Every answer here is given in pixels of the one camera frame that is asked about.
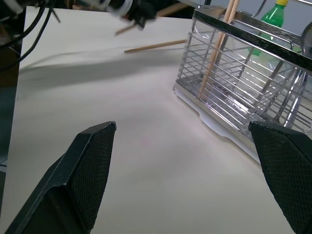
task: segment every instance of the wooden chopstick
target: wooden chopstick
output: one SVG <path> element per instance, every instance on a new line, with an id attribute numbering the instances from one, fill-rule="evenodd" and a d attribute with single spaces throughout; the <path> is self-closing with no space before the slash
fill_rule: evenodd
<path id="1" fill-rule="evenodd" d="M 227 8 L 225 15 L 224 15 L 224 18 L 223 18 L 224 22 L 231 23 L 233 21 L 238 5 L 239 5 L 239 0 L 230 0 L 228 8 Z M 209 77 L 210 77 L 211 72 L 214 68 L 215 60 L 219 54 L 218 50 L 220 50 L 220 47 L 224 41 L 224 38 L 225 38 L 225 34 L 222 32 L 219 32 L 218 40 L 215 43 L 215 47 L 217 50 L 214 49 L 211 56 L 210 56 L 209 63 L 207 65 L 207 70 L 206 70 L 205 75 L 203 77 L 203 80 L 201 82 L 199 94 L 197 96 L 199 99 L 204 98 L 203 92 L 205 91 L 205 87 L 207 85 L 208 80 L 209 80 L 209 83 L 212 82 L 211 79 L 209 79 Z"/>
<path id="2" fill-rule="evenodd" d="M 136 49 L 126 50 L 124 53 L 126 54 L 135 53 L 135 52 L 142 51 L 142 50 L 149 50 L 149 49 L 154 49 L 154 48 L 159 48 L 159 47 L 164 47 L 164 46 L 169 46 L 169 45 L 182 44 L 185 42 L 186 40 L 174 40 L 174 41 L 164 42 L 160 44 L 148 45 L 148 46 L 143 46 L 143 47 L 139 47 Z"/>
<path id="3" fill-rule="evenodd" d="M 164 8 L 164 9 L 158 11 L 158 12 L 157 12 L 157 17 L 169 16 L 169 15 L 171 15 L 171 14 L 173 14 L 173 13 L 175 13 L 175 12 L 178 12 L 178 11 L 180 11 L 180 10 L 182 10 L 182 9 L 184 9 L 184 8 L 186 8 L 186 7 L 188 7 L 188 6 L 189 6 L 189 5 L 187 5 L 187 4 L 185 4 L 185 3 L 178 2 L 178 3 L 174 4 L 174 5 L 171 5 L 171 6 L 167 7 L 167 8 Z M 130 26 L 124 27 L 124 28 L 118 30 L 118 31 L 115 33 L 115 36 L 118 36 L 118 35 L 120 35 L 120 34 L 122 34 L 122 33 L 124 33 L 124 32 L 127 32 L 127 31 L 129 31 L 129 30 L 135 28 L 136 26 L 137 26 L 137 25 L 134 24 L 134 25 L 130 25 Z"/>

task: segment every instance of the green bottle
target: green bottle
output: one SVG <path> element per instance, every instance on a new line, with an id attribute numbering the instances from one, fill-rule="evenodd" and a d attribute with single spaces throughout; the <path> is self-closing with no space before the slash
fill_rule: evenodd
<path id="1" fill-rule="evenodd" d="M 277 0 L 275 7 L 273 7 L 268 13 L 266 13 L 261 20 L 268 24 L 281 28 L 284 23 L 284 8 L 285 6 L 287 6 L 287 3 L 288 0 Z M 267 40 L 273 40 L 273 37 L 268 34 L 263 33 L 261 34 L 261 37 Z M 258 49 L 253 50 L 253 55 L 259 56 L 260 53 L 261 51 Z"/>

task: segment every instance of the white table surface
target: white table surface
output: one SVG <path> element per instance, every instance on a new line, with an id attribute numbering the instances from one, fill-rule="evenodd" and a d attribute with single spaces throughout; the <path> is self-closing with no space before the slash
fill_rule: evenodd
<path id="1" fill-rule="evenodd" d="M 36 15 L 28 8 L 26 25 Z M 57 11 L 21 65 L 0 233 L 80 131 L 117 123 L 109 179 L 92 234 L 293 233 L 260 166 L 201 123 L 173 92 L 191 21 L 158 19 L 114 37 L 125 23 Z M 38 29 L 23 42 L 32 44 Z"/>

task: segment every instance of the black cable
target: black cable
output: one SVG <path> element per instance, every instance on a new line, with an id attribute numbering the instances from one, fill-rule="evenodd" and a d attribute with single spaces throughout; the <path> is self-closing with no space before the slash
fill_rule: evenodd
<path id="1" fill-rule="evenodd" d="M 20 63 L 23 59 L 25 59 L 34 50 L 34 48 L 37 46 L 37 44 L 38 44 L 38 42 L 39 42 L 39 40 L 40 40 L 40 38 L 42 36 L 42 33 L 43 33 L 45 27 L 48 24 L 48 21 L 50 19 L 51 14 L 52 14 L 53 6 L 54 6 L 55 2 L 56 2 L 56 0 L 52 0 L 51 6 L 50 6 L 48 14 L 47 14 L 47 17 L 45 18 L 44 23 L 43 23 L 43 25 L 42 25 L 42 27 L 41 27 L 41 29 L 40 29 L 36 39 L 35 39 L 33 45 L 19 59 L 17 59 L 15 62 L 11 63 L 10 65 L 8 65 L 6 67 L 0 68 L 0 73 L 4 72 L 4 71 L 6 71 L 6 70 L 8 70 L 8 69 L 10 69 L 12 67 L 14 67 L 18 63 Z"/>
<path id="2" fill-rule="evenodd" d="M 3 21 L 5 21 L 5 20 L 7 20 L 7 19 L 9 19 L 9 18 L 10 18 L 10 17 L 5 17 L 5 18 L 0 19 L 0 23 L 3 22 Z"/>
<path id="3" fill-rule="evenodd" d="M 40 7 L 40 9 L 38 11 L 38 14 L 37 14 L 36 18 L 34 19 L 34 21 L 32 22 L 32 24 L 21 35 L 19 35 L 17 38 L 15 38 L 14 40 L 12 40 L 12 41 L 4 44 L 4 45 L 1 45 L 0 46 L 0 50 L 3 49 L 3 48 L 15 45 L 17 42 L 19 42 L 20 40 L 25 38 L 36 27 L 36 25 L 38 24 L 39 20 L 41 19 L 42 15 L 43 15 L 45 7 L 46 7 L 46 3 L 44 1 L 41 4 L 41 7 Z"/>

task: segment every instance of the stainless steel utensil holder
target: stainless steel utensil holder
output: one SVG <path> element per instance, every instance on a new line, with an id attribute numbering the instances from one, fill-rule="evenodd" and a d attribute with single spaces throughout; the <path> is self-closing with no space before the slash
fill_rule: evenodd
<path id="1" fill-rule="evenodd" d="M 312 60 L 300 36 L 244 12 L 224 23 L 224 8 L 197 9 L 175 83 L 193 104 L 255 150 L 250 121 L 270 121 L 309 134 Z M 225 34 L 203 94 L 199 93 L 219 32 Z"/>

